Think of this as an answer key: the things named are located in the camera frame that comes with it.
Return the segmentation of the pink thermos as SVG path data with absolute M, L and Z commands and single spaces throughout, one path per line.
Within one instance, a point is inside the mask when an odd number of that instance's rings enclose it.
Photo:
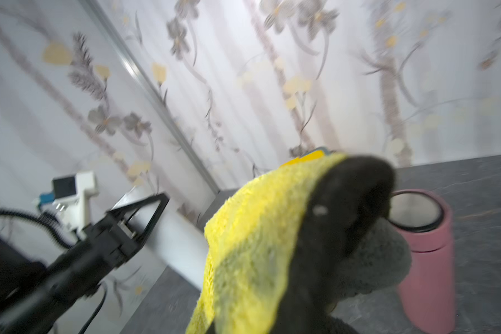
M 430 191 L 397 191 L 388 220 L 411 252 L 410 271 L 398 286 L 405 315 L 424 333 L 453 332 L 455 250 L 450 206 Z

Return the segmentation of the white thermos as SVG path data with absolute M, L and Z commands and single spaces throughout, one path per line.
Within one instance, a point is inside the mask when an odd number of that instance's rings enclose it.
M 128 193 L 147 193 L 147 191 L 134 187 Z M 144 248 L 196 289 L 203 289 L 208 245 L 203 233 L 178 212 L 174 200 L 169 200 Z

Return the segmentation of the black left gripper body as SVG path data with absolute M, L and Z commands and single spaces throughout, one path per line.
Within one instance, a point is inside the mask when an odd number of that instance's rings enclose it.
M 104 217 L 88 225 L 86 238 L 60 256 L 54 273 L 67 283 L 96 284 L 114 269 L 130 261 L 145 245 L 146 235 L 123 220 Z

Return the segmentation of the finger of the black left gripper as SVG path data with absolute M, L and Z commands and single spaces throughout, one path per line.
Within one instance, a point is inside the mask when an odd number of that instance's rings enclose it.
M 132 233 L 134 242 L 145 246 L 169 200 L 165 193 L 126 193 L 108 213 Z

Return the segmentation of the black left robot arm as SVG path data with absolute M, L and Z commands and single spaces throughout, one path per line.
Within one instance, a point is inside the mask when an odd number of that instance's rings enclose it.
M 0 333 L 48 333 L 77 300 L 92 296 L 114 269 L 130 261 L 153 233 L 169 198 L 164 193 L 109 210 L 84 228 L 85 238 L 65 241 L 51 214 L 0 209 L 44 229 L 65 249 L 50 266 L 30 261 L 0 238 Z

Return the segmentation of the yellow grey cleaning cloth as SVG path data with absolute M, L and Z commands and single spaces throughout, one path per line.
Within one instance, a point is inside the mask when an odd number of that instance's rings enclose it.
M 388 222 L 396 172 L 331 153 L 248 182 L 205 225 L 188 333 L 353 333 L 335 304 L 398 285 L 406 240 Z

